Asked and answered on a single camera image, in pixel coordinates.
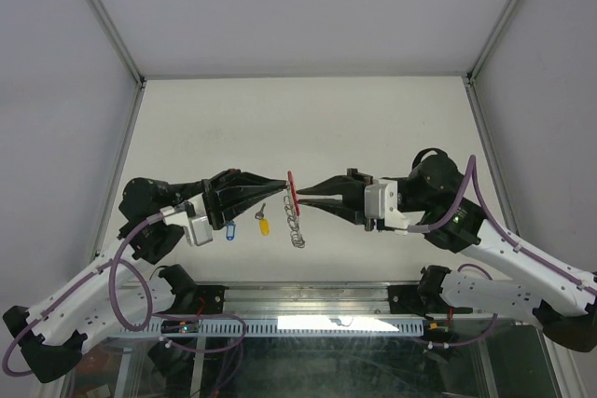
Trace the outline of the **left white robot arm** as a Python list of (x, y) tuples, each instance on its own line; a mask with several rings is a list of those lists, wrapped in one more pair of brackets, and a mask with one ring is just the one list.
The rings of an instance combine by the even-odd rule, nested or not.
[(287, 186), (286, 180), (238, 169), (183, 184), (131, 179), (118, 205), (126, 223), (116, 239), (45, 300), (4, 313), (13, 336), (4, 373), (50, 383), (119, 328), (141, 332), (161, 313), (193, 313), (198, 286), (181, 266), (161, 268), (152, 281), (143, 270), (157, 266), (180, 240), (191, 246), (211, 242), (215, 232)]

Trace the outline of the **red handled metal keyring holder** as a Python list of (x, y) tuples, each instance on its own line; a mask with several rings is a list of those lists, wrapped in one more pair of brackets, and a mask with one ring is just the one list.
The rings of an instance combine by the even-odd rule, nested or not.
[(303, 249), (306, 241), (300, 231), (299, 226), (299, 204), (297, 190), (292, 171), (288, 171), (286, 180), (286, 193), (284, 197), (286, 222), (289, 227), (291, 244), (298, 249)]

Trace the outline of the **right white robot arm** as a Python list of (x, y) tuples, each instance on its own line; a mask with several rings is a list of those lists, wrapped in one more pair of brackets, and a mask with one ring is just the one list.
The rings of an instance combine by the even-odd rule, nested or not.
[(481, 309), (539, 329), (573, 351), (596, 347), (596, 275), (543, 252), (500, 225), (482, 196), (476, 159), (465, 171), (439, 148), (426, 148), (406, 177), (375, 178), (357, 169), (294, 192), (314, 207), (365, 230), (420, 235), (432, 246), (477, 260), (506, 275), (503, 281), (474, 278), (429, 265), (422, 269), (404, 310), (429, 317), (451, 309)]

